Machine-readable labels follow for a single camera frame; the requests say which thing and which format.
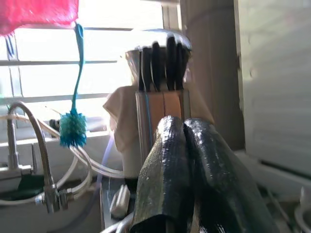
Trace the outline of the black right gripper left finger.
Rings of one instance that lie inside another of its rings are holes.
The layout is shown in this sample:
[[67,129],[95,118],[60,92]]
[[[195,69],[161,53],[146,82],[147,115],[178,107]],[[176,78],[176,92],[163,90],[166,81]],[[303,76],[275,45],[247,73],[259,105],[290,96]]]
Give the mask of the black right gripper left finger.
[[193,215],[188,149],[183,121],[162,118],[136,191],[132,233],[188,233]]

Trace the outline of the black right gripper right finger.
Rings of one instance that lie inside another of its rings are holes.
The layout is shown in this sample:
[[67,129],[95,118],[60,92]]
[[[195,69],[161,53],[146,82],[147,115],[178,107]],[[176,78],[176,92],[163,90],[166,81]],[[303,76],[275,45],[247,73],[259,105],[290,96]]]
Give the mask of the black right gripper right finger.
[[277,233],[252,175],[215,127],[184,122],[193,160],[195,219],[200,233]]

